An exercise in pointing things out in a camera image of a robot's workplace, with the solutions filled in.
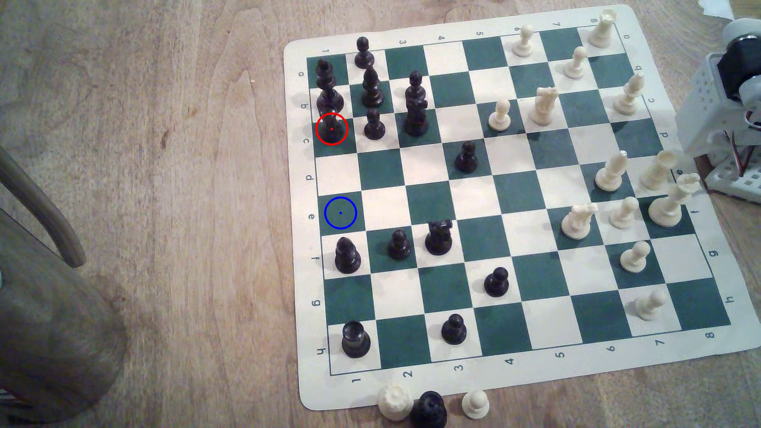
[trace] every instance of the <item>chess mat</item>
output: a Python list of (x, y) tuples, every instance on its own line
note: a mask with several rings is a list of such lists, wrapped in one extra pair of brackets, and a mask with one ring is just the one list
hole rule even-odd
[[(294, 236), (298, 370), (303, 404), (314, 410), (376, 404), (388, 382), (414, 395), (453, 394), (629, 369), (728, 353), (761, 344), (761, 328), (737, 262), (705, 191), (682, 207), (673, 228), (655, 225), (650, 203), (668, 186), (648, 190), (639, 177), (662, 149), (680, 150), (674, 111), (632, 10), (618, 18), (611, 46), (587, 42), (603, 8), (554, 11), (454, 24), (298, 40), (285, 49), (288, 157)], [(533, 53), (511, 45), (531, 24)], [(362, 135), (364, 70), (355, 41), (370, 40), (385, 102), (385, 137)], [(585, 46), (584, 77), (563, 65)], [(332, 65), (348, 132), (320, 142), (315, 67)], [(423, 74), (428, 132), (403, 131), (409, 73)], [(633, 116), (613, 109), (635, 70), (645, 73)], [(560, 95), (552, 122), (529, 118), (537, 87)], [(511, 125), (489, 128), (497, 100), (510, 100)], [(463, 141), (476, 143), (478, 168), (454, 167)], [(594, 175), (626, 150), (621, 187), (605, 192)], [(681, 156), (678, 174), (694, 172)], [(639, 201), (627, 230), (608, 222), (620, 200)], [(597, 203), (589, 235), (560, 231), (571, 205)], [(443, 256), (425, 249), (427, 222), (452, 219), (453, 245)], [(405, 260), (386, 252), (401, 228), (414, 243)], [(336, 242), (350, 238), (362, 258), (355, 273), (334, 264)], [(652, 251), (641, 273), (625, 271), (621, 253), (636, 241)], [(485, 277), (509, 272), (502, 297)], [(635, 315), (633, 301), (656, 289), (668, 302), (655, 321)], [(441, 338), (449, 315), (462, 315), (464, 343)], [(341, 331), (360, 321), (368, 355), (348, 358)]]

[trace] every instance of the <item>black pawn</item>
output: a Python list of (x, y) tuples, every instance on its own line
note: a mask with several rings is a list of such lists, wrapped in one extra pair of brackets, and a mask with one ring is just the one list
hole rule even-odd
[(444, 399), (435, 391), (423, 392), (412, 406), (409, 419), (414, 428), (444, 428), (447, 426)]
[(391, 234), (391, 242), (388, 243), (388, 255), (394, 260), (404, 260), (412, 251), (412, 245), (407, 240), (407, 234), (402, 229), (397, 229)]
[(476, 170), (478, 166), (478, 158), (476, 157), (476, 143), (472, 141), (465, 141), (463, 143), (462, 152), (454, 159), (454, 167), (465, 173), (471, 173)]
[(366, 69), (372, 67), (375, 64), (375, 57), (372, 52), (369, 51), (370, 43), (367, 37), (359, 37), (357, 39), (357, 50), (359, 53), (354, 56), (354, 65), (360, 69)]
[(494, 269), (483, 281), (483, 289), (491, 297), (500, 297), (508, 292), (510, 281), (508, 281), (508, 270), (504, 267)]
[(341, 347), (349, 358), (360, 358), (368, 354), (370, 335), (359, 321), (349, 321), (343, 325)]
[(359, 269), (362, 258), (357, 252), (357, 247), (346, 236), (342, 236), (336, 244), (336, 269), (340, 273), (354, 273)]
[(378, 79), (378, 73), (371, 66), (365, 70), (365, 80), (362, 81), (362, 105), (367, 108), (380, 107), (383, 103), (383, 92), (378, 87), (381, 81)]

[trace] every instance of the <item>white chess piece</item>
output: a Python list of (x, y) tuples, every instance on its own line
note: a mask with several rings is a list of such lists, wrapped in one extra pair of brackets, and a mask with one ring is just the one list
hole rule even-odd
[(666, 184), (671, 175), (671, 168), (677, 166), (677, 154), (671, 150), (661, 150), (648, 166), (639, 182), (650, 190), (658, 190)]
[(621, 207), (610, 213), (610, 224), (615, 228), (628, 229), (634, 224), (634, 213), (639, 208), (639, 201), (633, 196), (627, 196)]
[(634, 310), (637, 316), (645, 321), (653, 321), (658, 317), (660, 307), (668, 302), (668, 294), (663, 289), (657, 289), (650, 295), (638, 297), (634, 300)]
[(494, 113), (489, 115), (489, 126), (495, 131), (504, 131), (510, 126), (510, 101), (497, 101), (497, 108)]
[(587, 58), (587, 48), (579, 46), (573, 50), (573, 59), (568, 61), (563, 67), (563, 74), (567, 78), (574, 80), (580, 79), (584, 75), (584, 69), (581, 62)]
[(596, 212), (596, 203), (574, 205), (571, 207), (571, 212), (563, 217), (560, 229), (571, 239), (584, 239), (589, 234), (592, 215)]
[(537, 97), (534, 98), (533, 110), (529, 113), (529, 118), (539, 125), (547, 126), (552, 122), (550, 113), (555, 106), (555, 100), (558, 99), (558, 90), (555, 88), (537, 88)]
[(613, 9), (604, 9), (602, 13), (600, 13), (600, 21), (589, 34), (589, 44), (599, 48), (610, 46), (610, 31), (615, 22), (616, 11)]
[(529, 24), (521, 27), (521, 41), (513, 43), (513, 53), (515, 55), (523, 58), (531, 55), (531, 36), (533, 36), (533, 27)]
[(613, 102), (613, 108), (621, 114), (631, 116), (637, 111), (637, 104), (634, 102), (645, 87), (645, 74), (643, 72), (634, 72), (626, 85), (623, 85), (623, 94), (619, 95)]
[(646, 257), (650, 254), (650, 244), (640, 241), (634, 247), (621, 254), (621, 267), (632, 273), (640, 273), (647, 263)]
[(415, 398), (402, 385), (392, 383), (378, 393), (378, 409), (387, 419), (402, 420), (409, 416)]
[(674, 227), (682, 219), (682, 205), (700, 188), (700, 176), (696, 173), (683, 174), (671, 187), (668, 196), (656, 199), (650, 204), (650, 219), (665, 228)]
[(613, 155), (605, 166), (594, 175), (594, 183), (606, 192), (614, 192), (621, 187), (621, 176), (626, 172), (626, 152), (620, 151)]

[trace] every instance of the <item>wooden table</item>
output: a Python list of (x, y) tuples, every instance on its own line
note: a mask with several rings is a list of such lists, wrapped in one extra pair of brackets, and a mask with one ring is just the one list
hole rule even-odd
[[(123, 377), (87, 426), (390, 426), (301, 405), (282, 51), (291, 40), (605, 1), (0, 0), (0, 142), (79, 233), (126, 320)], [(726, 21), (628, 2), (675, 108)], [(736, 5), (761, 14), (754, 0)], [(761, 206), (713, 195), (756, 310)], [(10, 195), (0, 206), (50, 240)], [(490, 391), (449, 426), (758, 426), (761, 350)]]

